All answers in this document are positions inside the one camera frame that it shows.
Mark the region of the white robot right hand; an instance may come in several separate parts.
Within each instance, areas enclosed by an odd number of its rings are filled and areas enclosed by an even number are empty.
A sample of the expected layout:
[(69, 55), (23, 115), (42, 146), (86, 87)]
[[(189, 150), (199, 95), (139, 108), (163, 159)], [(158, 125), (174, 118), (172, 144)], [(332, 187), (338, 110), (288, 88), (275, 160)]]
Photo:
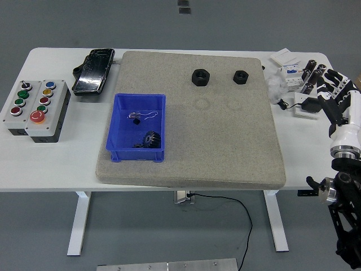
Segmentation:
[(328, 69), (316, 83), (318, 101), (331, 123), (331, 148), (360, 149), (360, 90), (345, 75)]

